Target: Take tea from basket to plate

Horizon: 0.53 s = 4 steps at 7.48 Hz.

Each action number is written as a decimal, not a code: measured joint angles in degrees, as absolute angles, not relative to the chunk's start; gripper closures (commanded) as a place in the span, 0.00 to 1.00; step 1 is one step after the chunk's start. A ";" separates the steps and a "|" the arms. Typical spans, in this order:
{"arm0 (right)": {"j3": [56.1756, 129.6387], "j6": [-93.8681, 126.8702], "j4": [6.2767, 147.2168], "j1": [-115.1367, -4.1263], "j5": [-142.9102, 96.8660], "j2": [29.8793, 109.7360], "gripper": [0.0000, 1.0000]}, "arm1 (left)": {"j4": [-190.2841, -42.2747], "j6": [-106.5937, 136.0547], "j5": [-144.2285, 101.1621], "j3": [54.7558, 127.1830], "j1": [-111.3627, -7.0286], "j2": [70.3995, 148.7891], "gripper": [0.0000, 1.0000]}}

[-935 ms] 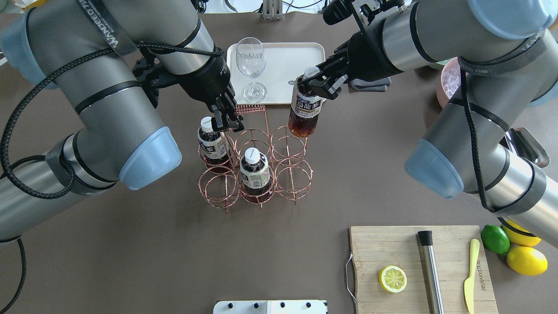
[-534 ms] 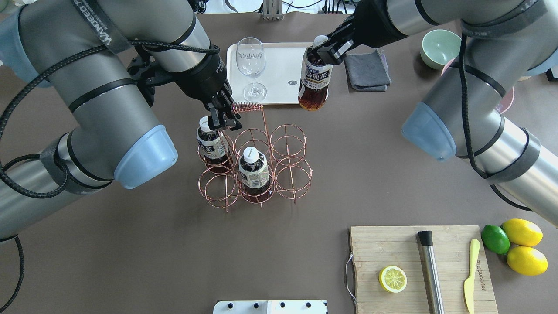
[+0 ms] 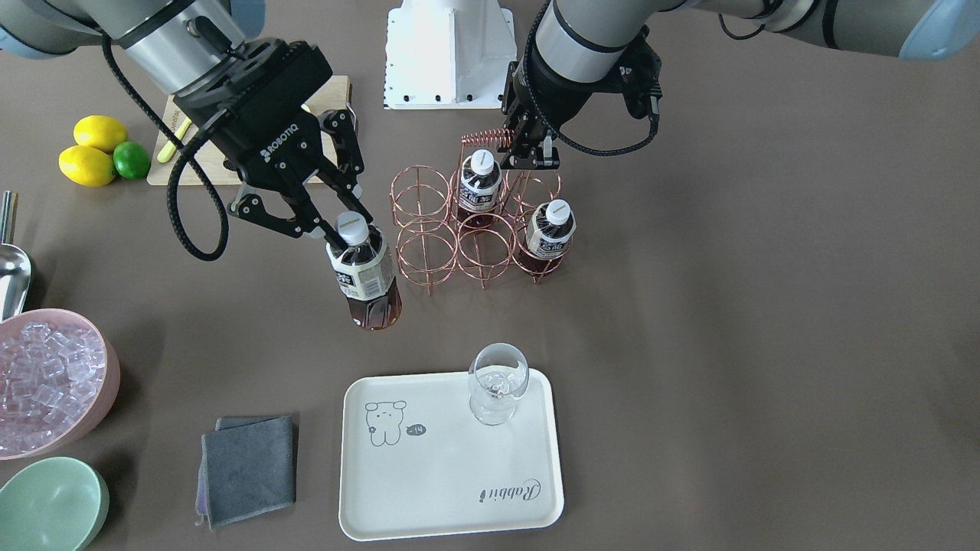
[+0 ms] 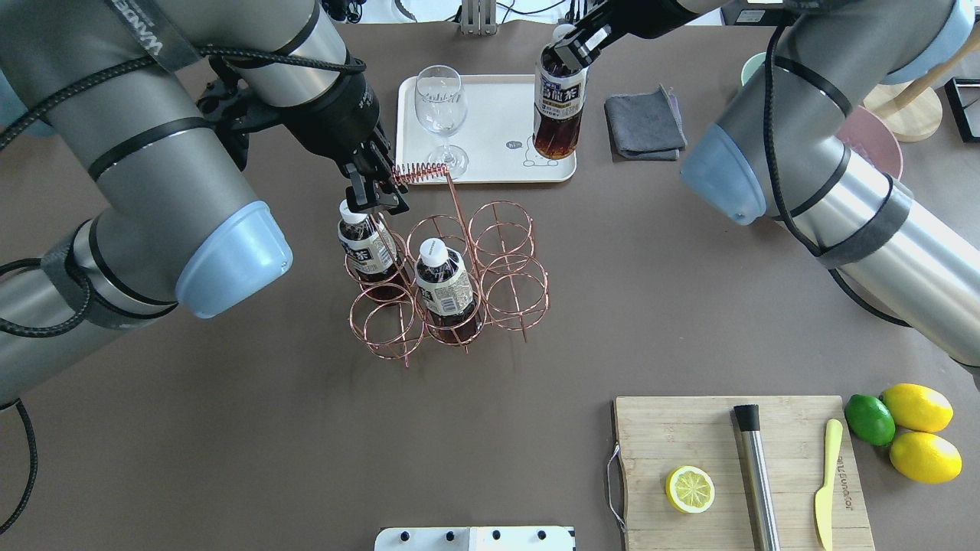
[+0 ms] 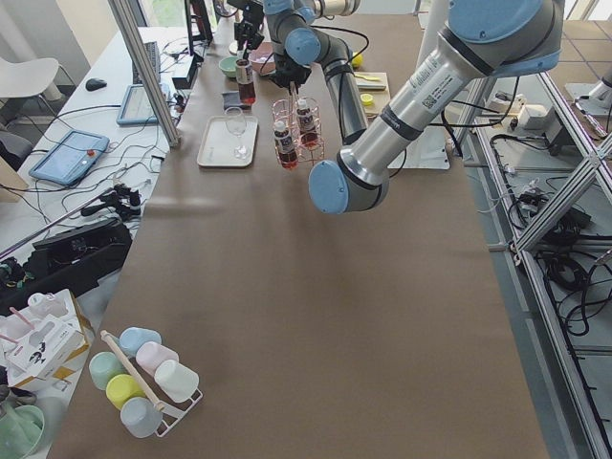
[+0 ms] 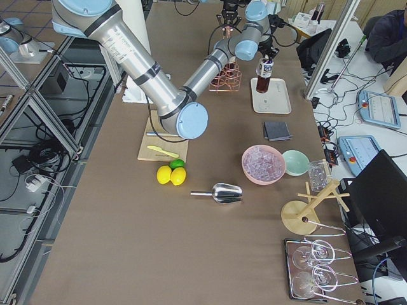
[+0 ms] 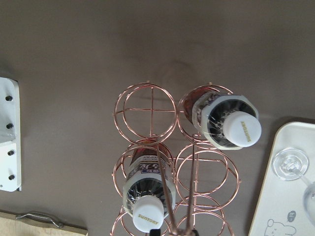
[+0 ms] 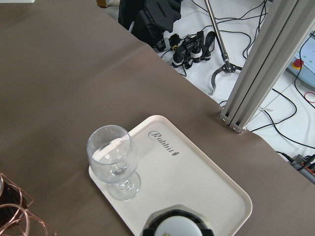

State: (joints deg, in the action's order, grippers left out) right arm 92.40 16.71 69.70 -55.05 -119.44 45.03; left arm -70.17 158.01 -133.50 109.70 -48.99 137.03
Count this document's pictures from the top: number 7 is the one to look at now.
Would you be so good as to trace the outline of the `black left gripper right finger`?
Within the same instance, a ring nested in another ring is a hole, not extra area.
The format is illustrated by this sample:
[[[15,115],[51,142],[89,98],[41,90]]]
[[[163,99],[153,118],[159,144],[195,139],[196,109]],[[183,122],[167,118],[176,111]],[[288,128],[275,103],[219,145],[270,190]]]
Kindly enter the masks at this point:
[[[189,236],[198,236],[198,231],[197,230],[189,230]]]

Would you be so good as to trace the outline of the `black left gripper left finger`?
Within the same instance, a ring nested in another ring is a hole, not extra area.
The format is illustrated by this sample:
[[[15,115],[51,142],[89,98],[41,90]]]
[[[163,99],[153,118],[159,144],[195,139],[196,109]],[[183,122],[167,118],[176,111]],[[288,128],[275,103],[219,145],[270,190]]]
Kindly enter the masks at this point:
[[[160,229],[151,229],[149,236],[160,236]]]

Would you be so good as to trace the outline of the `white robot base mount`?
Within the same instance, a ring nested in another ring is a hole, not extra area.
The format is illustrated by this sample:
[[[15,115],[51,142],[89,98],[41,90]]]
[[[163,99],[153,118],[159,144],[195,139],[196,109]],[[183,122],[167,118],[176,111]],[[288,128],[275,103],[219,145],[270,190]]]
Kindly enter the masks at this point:
[[[0,79],[0,189],[19,191],[22,186],[20,93],[18,82]]]

